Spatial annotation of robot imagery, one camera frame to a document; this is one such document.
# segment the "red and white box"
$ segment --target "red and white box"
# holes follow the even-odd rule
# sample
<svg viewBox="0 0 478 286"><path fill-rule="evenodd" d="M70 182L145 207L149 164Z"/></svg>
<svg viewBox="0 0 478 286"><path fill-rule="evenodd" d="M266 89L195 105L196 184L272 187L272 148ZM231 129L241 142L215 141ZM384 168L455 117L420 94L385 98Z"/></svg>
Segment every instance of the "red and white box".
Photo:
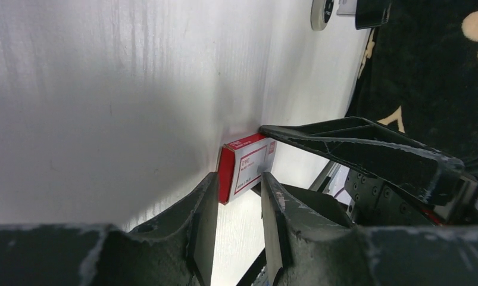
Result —
<svg viewBox="0 0 478 286"><path fill-rule="evenodd" d="M218 159L219 200L227 204L260 182L270 172L276 153L276 141L262 134L224 144Z"/></svg>

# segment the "clear plastic object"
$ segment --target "clear plastic object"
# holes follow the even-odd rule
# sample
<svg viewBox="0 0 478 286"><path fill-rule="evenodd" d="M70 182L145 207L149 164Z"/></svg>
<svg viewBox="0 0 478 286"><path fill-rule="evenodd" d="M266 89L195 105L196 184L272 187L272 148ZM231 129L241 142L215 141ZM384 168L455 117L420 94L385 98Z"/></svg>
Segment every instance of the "clear plastic object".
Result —
<svg viewBox="0 0 478 286"><path fill-rule="evenodd" d="M339 9L337 15L354 17L356 15L356 6L358 0L339 0Z"/></svg>

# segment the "cable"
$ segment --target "cable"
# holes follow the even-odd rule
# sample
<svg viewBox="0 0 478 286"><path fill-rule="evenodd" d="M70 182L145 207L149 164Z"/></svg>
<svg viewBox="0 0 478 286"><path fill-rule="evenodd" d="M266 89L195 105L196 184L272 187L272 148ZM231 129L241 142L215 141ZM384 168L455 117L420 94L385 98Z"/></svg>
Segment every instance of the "cable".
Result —
<svg viewBox="0 0 478 286"><path fill-rule="evenodd" d="M345 186L342 187L342 189L338 190L335 195L333 195L333 198L337 198L342 192L344 192L346 189L345 189Z"/></svg>

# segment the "bolt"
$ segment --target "bolt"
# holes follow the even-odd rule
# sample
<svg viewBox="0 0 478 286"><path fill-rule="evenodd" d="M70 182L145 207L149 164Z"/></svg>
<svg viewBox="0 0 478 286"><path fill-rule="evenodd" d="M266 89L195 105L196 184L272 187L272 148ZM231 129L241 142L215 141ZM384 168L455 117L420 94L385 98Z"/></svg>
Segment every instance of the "bolt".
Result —
<svg viewBox="0 0 478 286"><path fill-rule="evenodd" d="M389 198L390 192L391 192L391 190L389 188L384 189L384 197Z"/></svg>
<svg viewBox="0 0 478 286"><path fill-rule="evenodd" d="M401 203L400 204L400 213L406 213L407 212L407 204L406 203Z"/></svg>

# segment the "cardboard box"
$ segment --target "cardboard box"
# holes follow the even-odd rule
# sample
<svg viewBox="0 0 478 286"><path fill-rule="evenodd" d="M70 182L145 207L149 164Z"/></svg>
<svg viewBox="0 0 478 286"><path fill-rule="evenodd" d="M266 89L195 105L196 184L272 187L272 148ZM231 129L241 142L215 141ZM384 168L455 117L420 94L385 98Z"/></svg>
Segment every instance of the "cardboard box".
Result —
<svg viewBox="0 0 478 286"><path fill-rule="evenodd" d="M219 200L227 204L260 182L270 172L276 153L276 141L255 134L224 144L218 159Z"/></svg>

